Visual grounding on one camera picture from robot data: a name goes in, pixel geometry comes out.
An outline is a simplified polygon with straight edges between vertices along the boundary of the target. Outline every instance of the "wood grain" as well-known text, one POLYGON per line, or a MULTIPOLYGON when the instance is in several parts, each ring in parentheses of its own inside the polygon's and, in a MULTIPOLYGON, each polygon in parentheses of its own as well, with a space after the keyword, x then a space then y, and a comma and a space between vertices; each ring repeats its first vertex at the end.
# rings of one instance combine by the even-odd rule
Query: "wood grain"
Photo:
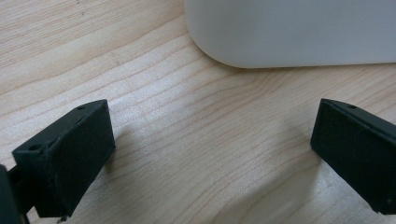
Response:
MULTIPOLYGON (((117 153, 67 223, 392 223, 311 150, 321 98, 396 123, 396 64, 245 70, 181 0, 0 2, 0 160, 108 99, 117 153)), ((33 223, 55 223, 38 218, 33 223)))

